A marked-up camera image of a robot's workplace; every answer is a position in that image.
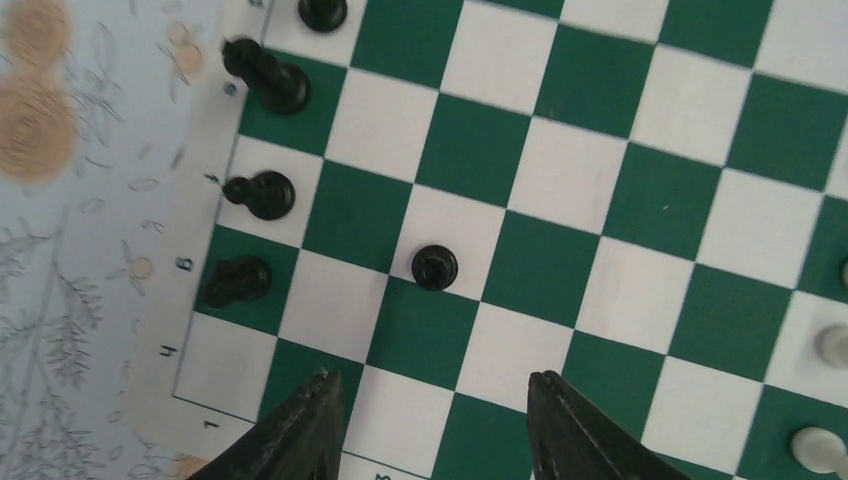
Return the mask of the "green white chess board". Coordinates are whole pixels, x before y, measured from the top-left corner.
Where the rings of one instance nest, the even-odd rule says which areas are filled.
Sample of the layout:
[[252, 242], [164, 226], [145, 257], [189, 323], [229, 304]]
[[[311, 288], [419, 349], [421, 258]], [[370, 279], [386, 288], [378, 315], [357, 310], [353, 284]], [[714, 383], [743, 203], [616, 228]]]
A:
[[[847, 433], [843, 1], [227, 1], [221, 36], [308, 76], [269, 112], [217, 52], [177, 175], [127, 410], [213, 458], [339, 371], [345, 479], [528, 479], [527, 386], [554, 370], [693, 479], [806, 479]], [[222, 193], [272, 170], [264, 221]], [[413, 279], [442, 245], [455, 281]], [[268, 293], [212, 309], [219, 259]]]

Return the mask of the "floral table mat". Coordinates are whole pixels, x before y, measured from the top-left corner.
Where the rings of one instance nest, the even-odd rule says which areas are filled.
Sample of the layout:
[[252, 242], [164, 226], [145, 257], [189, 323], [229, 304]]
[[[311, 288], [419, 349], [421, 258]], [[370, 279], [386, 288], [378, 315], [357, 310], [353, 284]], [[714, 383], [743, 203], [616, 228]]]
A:
[[125, 415], [223, 1], [1, 5], [1, 475], [181, 479]]

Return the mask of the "black king piece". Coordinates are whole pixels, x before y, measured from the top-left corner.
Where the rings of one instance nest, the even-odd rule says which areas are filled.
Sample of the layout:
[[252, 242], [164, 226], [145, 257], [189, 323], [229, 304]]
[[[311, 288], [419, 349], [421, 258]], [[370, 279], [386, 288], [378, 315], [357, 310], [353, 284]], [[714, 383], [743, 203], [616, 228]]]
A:
[[221, 48], [223, 66], [254, 92], [261, 104], [278, 115], [301, 112], [311, 98], [311, 83], [297, 65], [276, 58], [248, 37], [225, 40]]

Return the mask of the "black chess piece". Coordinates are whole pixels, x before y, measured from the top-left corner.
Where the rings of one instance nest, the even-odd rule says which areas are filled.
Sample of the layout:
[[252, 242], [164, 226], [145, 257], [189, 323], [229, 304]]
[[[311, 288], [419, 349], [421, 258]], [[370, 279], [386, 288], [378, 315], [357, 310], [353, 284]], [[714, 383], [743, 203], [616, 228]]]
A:
[[201, 285], [199, 302], [212, 309], [231, 303], [254, 301], [265, 296], [272, 285], [272, 269], [253, 255], [219, 259]]
[[311, 30], [329, 33], [337, 30], [346, 20], [346, 0], [299, 0], [298, 14]]

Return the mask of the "black pawn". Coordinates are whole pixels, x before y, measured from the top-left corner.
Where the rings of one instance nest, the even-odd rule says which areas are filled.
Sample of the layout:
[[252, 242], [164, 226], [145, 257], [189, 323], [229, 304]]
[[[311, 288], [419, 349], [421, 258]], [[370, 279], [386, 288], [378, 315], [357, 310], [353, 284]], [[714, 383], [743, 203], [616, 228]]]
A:
[[232, 177], [223, 184], [222, 193], [229, 203], [246, 206], [254, 217], [264, 221], [285, 217], [296, 202], [291, 180], [272, 170], [261, 171], [251, 178]]
[[428, 291], [443, 291], [457, 278], [459, 263], [442, 245], [428, 245], [416, 252], [411, 262], [414, 281]]

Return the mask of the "white chess piece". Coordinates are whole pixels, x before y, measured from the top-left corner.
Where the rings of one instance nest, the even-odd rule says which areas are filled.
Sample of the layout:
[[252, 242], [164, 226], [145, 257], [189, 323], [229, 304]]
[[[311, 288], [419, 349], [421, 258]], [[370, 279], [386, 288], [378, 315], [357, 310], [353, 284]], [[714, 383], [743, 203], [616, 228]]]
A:
[[805, 469], [847, 479], [847, 444], [835, 433], [820, 427], [803, 428], [792, 436], [790, 449]]
[[832, 325], [823, 329], [816, 339], [816, 350], [822, 362], [828, 366], [847, 369], [847, 326]]

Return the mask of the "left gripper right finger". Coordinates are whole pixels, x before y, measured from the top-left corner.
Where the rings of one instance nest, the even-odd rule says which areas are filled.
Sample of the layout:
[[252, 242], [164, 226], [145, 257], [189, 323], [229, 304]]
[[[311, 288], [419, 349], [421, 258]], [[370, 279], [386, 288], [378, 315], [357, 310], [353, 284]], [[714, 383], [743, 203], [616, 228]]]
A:
[[688, 479], [553, 370], [529, 376], [527, 432], [537, 479]]

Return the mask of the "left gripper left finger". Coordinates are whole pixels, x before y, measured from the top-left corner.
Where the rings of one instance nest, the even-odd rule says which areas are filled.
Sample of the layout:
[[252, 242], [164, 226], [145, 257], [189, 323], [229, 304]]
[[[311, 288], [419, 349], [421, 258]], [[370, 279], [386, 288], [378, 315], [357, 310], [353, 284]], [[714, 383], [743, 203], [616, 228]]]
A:
[[344, 413], [340, 373], [318, 372], [191, 477], [336, 480]]

